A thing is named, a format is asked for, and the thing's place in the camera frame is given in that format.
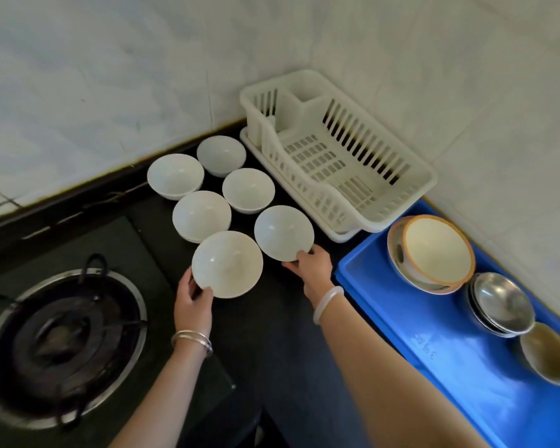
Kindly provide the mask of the person's right hand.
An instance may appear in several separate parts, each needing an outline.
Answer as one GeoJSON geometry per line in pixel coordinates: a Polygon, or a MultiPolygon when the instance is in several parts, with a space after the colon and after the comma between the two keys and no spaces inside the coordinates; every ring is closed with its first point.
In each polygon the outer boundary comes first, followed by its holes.
{"type": "Polygon", "coordinates": [[[296,260],[301,262],[302,271],[294,274],[302,279],[305,296],[315,308],[323,295],[334,287],[331,258],[326,250],[313,244],[309,252],[298,251],[296,260]]]}

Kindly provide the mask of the person's left hand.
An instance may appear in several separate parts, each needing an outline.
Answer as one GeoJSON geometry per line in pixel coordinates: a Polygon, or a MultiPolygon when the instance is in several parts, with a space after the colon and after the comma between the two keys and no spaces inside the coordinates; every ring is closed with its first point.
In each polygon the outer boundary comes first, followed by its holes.
{"type": "Polygon", "coordinates": [[[200,288],[192,275],[192,268],[183,274],[177,287],[174,304],[176,331],[191,330],[209,338],[212,327],[212,306],[199,307],[200,288]]]}

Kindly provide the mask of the white porcelain bowl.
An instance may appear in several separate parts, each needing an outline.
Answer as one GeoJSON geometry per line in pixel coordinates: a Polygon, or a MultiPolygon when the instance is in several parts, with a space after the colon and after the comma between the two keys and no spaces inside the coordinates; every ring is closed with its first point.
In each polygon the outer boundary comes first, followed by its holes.
{"type": "Polygon", "coordinates": [[[263,254],[248,235],[218,232],[203,240],[192,258],[192,276],[198,287],[211,288],[218,299],[248,293],[263,271],[263,254]]]}
{"type": "Polygon", "coordinates": [[[288,205],[275,205],[258,215],[254,237],[261,251],[272,259],[294,262],[298,251],[311,252],[315,233],[303,212],[288,205]]]}

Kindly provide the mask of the person's left forearm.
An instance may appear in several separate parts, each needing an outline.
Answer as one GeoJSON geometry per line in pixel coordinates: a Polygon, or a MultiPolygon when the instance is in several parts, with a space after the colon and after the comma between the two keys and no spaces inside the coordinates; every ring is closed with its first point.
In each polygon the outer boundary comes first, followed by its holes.
{"type": "Polygon", "coordinates": [[[202,339],[177,339],[153,386],[108,448],[175,448],[207,352],[202,339]]]}

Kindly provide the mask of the person's right forearm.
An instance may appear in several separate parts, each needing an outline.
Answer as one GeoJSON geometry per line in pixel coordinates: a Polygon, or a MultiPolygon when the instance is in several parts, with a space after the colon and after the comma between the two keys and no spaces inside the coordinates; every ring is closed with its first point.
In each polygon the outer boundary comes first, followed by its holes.
{"type": "Polygon", "coordinates": [[[342,294],[320,325],[375,448],[489,448],[461,412],[342,294]]]}

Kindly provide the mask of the pale jade bangle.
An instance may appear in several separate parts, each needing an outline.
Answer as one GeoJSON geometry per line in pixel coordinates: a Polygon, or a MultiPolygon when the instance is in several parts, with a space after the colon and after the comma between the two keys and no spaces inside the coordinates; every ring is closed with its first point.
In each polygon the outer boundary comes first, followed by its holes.
{"type": "Polygon", "coordinates": [[[344,289],[342,286],[334,286],[332,288],[330,288],[321,298],[321,300],[318,302],[317,306],[314,309],[314,315],[313,315],[313,322],[315,325],[320,325],[320,319],[321,316],[324,312],[324,310],[326,309],[326,307],[329,305],[330,301],[332,301],[332,299],[338,295],[344,294],[344,289]]]}

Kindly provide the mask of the cluster of white bowls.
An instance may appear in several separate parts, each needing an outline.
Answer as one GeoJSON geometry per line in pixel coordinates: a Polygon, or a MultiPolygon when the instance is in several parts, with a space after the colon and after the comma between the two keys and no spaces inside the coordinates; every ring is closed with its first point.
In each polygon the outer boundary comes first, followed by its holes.
{"type": "Polygon", "coordinates": [[[176,202],[172,224],[177,233],[199,244],[230,228],[232,210],[257,214],[273,201],[272,179],[244,168],[245,162],[242,143],[215,135],[200,143],[196,157],[175,153],[158,158],[147,171],[147,182],[158,195],[176,202]]]}

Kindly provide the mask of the black glass gas stove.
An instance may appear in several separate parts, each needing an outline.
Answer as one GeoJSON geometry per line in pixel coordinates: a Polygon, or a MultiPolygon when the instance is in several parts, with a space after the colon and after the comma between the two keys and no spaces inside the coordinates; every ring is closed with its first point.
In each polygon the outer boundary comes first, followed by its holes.
{"type": "MultiPolygon", "coordinates": [[[[106,448],[127,423],[170,359],[175,291],[140,235],[122,217],[16,266],[0,271],[0,293],[18,296],[61,272],[81,269],[94,254],[128,278],[147,308],[147,337],[131,373],[105,402],[66,431],[18,429],[0,421],[0,448],[106,448]]],[[[0,314],[7,307],[0,301],[0,314]]]]}

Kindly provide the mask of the patterned enamel bowl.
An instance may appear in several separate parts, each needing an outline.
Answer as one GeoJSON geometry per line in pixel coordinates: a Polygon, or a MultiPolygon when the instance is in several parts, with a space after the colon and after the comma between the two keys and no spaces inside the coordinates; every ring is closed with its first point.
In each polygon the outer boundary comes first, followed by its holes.
{"type": "Polygon", "coordinates": [[[388,237],[387,237],[387,248],[388,248],[388,255],[391,261],[391,264],[396,271],[396,273],[409,285],[417,288],[418,290],[435,295],[446,295],[446,294],[453,294],[455,291],[462,288],[464,284],[461,284],[456,287],[447,287],[447,286],[430,286],[415,280],[407,275],[402,268],[403,262],[403,250],[400,246],[401,235],[403,231],[404,223],[414,216],[405,216],[400,218],[396,221],[392,227],[388,230],[388,237]]]}

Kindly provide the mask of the black iron pan support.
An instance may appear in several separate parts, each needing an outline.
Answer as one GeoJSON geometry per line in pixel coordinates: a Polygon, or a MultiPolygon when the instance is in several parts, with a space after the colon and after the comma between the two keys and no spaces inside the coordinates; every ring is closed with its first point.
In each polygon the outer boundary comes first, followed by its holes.
{"type": "Polygon", "coordinates": [[[18,429],[59,428],[78,425],[85,414],[103,404],[134,369],[147,337],[147,308],[138,288],[111,270],[102,254],[90,255],[81,269],[61,272],[18,296],[0,293],[7,307],[0,314],[0,421],[18,429]],[[67,297],[109,297],[120,308],[122,337],[114,358],[89,384],[56,399],[38,399],[22,388],[13,363],[17,332],[35,312],[67,297]]]}

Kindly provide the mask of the white plastic dish rack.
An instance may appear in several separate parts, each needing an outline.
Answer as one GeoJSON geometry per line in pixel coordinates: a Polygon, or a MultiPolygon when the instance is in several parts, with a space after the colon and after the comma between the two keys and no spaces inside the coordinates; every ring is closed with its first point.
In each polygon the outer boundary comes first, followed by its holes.
{"type": "Polygon", "coordinates": [[[385,230],[438,174],[320,73],[240,90],[247,137],[336,233],[385,230]]]}

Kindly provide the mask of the orange-rimmed enamel bowl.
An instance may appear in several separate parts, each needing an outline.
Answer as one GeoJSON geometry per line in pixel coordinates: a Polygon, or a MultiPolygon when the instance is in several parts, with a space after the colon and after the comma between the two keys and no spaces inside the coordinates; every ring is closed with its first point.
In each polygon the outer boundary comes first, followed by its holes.
{"type": "Polygon", "coordinates": [[[456,287],[475,273],[469,240],[443,218],[427,214],[410,218],[404,223],[400,246],[404,272],[424,284],[456,287]]]}

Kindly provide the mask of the blue plastic tray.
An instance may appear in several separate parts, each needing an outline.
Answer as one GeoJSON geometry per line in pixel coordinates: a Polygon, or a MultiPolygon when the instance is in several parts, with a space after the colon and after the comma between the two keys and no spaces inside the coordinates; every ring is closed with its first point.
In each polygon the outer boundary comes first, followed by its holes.
{"type": "Polygon", "coordinates": [[[388,231],[370,235],[336,270],[372,326],[493,448],[560,448],[560,386],[521,365],[511,340],[480,330],[463,289],[434,295],[403,280],[387,244],[388,231]]]}

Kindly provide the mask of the stainless steel bowl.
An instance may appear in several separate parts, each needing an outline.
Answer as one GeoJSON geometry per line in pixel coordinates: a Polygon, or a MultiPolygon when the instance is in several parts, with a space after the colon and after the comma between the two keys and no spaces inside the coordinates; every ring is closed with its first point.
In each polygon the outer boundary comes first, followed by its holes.
{"type": "Polygon", "coordinates": [[[496,272],[476,273],[472,294],[486,322],[518,336],[536,322],[536,312],[527,294],[510,279],[496,272]]]}
{"type": "Polygon", "coordinates": [[[520,335],[517,355],[523,365],[550,384],[560,386],[560,334],[550,326],[535,322],[520,335]]]}
{"type": "Polygon", "coordinates": [[[465,301],[466,301],[466,311],[469,314],[470,320],[478,327],[479,330],[488,332],[499,338],[515,338],[518,336],[517,333],[509,333],[507,331],[502,331],[495,327],[492,323],[486,322],[482,316],[479,314],[476,302],[472,294],[472,284],[474,278],[465,284],[465,301]]]}

